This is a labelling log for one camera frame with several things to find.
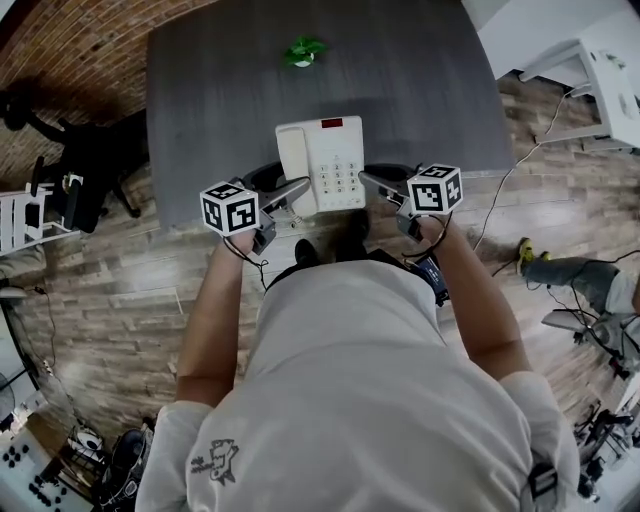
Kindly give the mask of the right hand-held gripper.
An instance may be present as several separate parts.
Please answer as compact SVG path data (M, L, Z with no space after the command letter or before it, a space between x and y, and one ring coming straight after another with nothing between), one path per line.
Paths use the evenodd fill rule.
M400 201L398 226L414 241L422 240L419 218L449 215L463 200L461 169L450 165L371 164L358 177L368 191Z

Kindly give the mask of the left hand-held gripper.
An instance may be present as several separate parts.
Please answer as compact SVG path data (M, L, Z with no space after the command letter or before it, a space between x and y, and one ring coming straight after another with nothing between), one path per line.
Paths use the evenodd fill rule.
M275 237L274 222L266 213L292 205L309 190L308 177L284 182L282 163L273 162L246 174L246 188L241 182L213 185L200 193L204 225L223 238L254 231L252 251L262 254Z

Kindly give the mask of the white telephone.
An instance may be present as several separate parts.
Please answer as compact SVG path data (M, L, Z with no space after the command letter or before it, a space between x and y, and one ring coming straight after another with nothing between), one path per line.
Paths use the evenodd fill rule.
M362 119L358 116L308 120L275 128L284 175L307 178L310 188L291 208L301 218L362 209L366 204L359 173L364 170Z

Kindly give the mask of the person's left forearm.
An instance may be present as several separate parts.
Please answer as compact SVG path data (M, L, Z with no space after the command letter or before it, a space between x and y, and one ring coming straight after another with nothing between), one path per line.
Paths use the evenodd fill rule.
M254 237L254 231L236 234L211 255L183 337L177 401L215 407L234 387L244 258Z

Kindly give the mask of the person's right forearm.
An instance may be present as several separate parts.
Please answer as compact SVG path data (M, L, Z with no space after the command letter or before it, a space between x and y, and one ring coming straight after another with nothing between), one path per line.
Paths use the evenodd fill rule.
M440 218L422 217L418 222L439 262L470 360L497 381L529 371L516 317L464 233Z

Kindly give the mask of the person's right black shoe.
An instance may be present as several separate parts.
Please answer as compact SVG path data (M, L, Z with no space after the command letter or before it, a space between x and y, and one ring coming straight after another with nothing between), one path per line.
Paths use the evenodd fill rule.
M364 209L354 210L335 243L335 262L367 260L368 252L365 242L369 233L370 220L368 212Z

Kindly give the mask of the person's black shoe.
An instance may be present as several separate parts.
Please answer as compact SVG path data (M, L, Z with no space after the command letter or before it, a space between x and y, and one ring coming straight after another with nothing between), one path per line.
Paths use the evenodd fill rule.
M300 268L314 267L320 264L318 253L307 239L300 239L294 248L296 265Z
M370 220L368 212L364 209L354 210L335 243L335 262L367 260L368 252L365 242L369 233Z

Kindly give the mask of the person's black trousers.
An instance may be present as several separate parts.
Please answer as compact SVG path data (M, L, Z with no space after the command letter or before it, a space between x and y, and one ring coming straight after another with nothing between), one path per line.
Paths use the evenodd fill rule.
M423 257L423 256L431 256L431 255L427 255L427 254L420 254L419 258ZM382 262L382 263L386 263L392 266L396 266L400 269L406 270L408 272L410 272L411 274L414 274L410 271L409 269L409 265L411 262L414 261L405 261L404 263L401 263L398 259L392 257L389 253L385 252L382 249L376 249L372 252L368 253L368 259L367 260L372 260L372 261L378 261L378 262ZM279 281L281 281L282 279L285 279L286 277L292 275L293 273L300 271L300 270L305 270L308 268L300 268L299 266L297 266L296 264L293 265L292 267L287 268L285 271L283 271L281 274L279 274L271 283L271 285L275 285L276 283L278 283Z

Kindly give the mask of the black waist-mounted box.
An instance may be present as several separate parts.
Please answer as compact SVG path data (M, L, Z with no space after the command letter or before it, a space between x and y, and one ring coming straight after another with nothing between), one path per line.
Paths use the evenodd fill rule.
M423 256L411 262L409 269L431 287L438 307L442 307L450 299L444 277L435 257Z

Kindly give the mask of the small green potted plant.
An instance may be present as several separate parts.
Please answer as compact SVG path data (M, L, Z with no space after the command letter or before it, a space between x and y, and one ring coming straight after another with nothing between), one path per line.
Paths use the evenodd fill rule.
M287 65L297 68L311 66L316 57L327 50L327 45L313 37L300 36L285 51L284 59Z

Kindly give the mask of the black office chair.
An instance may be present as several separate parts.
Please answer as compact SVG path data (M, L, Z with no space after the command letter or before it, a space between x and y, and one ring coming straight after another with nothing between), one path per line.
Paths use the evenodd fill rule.
M108 194L120 201L130 217L141 216L141 210L129 203L122 183L150 160L144 109L110 126L72 124L64 118L58 120L58 127L44 123L34 129L61 144L63 151L57 163L42 168L38 179L53 183L53 207L64 217L67 229L92 233L108 212L104 206ZM75 184L69 194L62 188L67 173L84 178L82 186Z

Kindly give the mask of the person's white shirt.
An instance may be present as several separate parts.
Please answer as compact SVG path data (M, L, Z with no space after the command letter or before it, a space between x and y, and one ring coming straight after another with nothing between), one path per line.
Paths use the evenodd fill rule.
M533 503L538 461L558 486ZM160 410L135 511L554 511L578 482L546 379L490 377L445 345L424 281L367 260L267 292L244 381Z

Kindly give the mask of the white desk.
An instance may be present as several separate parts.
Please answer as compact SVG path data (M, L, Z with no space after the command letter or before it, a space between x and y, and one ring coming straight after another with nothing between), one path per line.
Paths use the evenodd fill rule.
M640 105L628 77L625 61L605 45L606 38L589 29L541 53L519 75L528 82L567 62L578 66L582 80L571 87L572 98L591 96L599 121L580 128L548 128L535 137L538 145L580 140L586 152L636 150L640 152Z

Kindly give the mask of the white step stool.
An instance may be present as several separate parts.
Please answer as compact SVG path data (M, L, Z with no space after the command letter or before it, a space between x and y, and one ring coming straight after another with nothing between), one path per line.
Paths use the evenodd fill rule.
M64 217L47 220L53 185L45 184L31 192L31 183L24 191L0 193L0 257L51 241L76 236L78 229L67 229ZM39 203L41 206L41 225L38 229L25 225L25 205Z

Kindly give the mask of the black bag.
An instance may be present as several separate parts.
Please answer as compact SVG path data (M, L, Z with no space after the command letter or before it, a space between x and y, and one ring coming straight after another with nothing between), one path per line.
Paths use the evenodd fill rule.
M39 130L45 123L34 113L27 96L0 91L0 120L12 132L29 125Z

